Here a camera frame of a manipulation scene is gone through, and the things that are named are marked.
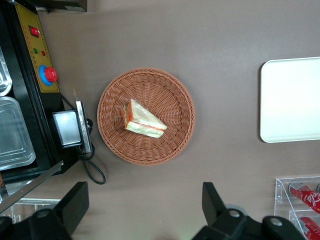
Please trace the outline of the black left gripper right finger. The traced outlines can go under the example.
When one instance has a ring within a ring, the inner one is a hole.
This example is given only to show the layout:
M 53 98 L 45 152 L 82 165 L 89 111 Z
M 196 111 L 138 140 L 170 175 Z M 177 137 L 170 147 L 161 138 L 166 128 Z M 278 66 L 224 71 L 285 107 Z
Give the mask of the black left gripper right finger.
M 212 182 L 203 182 L 202 184 L 201 206 L 207 225 L 210 227 L 227 209 Z

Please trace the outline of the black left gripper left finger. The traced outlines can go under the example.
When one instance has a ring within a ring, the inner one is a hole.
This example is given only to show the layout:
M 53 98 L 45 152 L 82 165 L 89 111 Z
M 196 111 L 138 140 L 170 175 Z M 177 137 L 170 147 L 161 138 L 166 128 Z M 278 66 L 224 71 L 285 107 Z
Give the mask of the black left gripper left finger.
M 77 182 L 53 208 L 62 226 L 71 236 L 89 209 L 88 183 Z

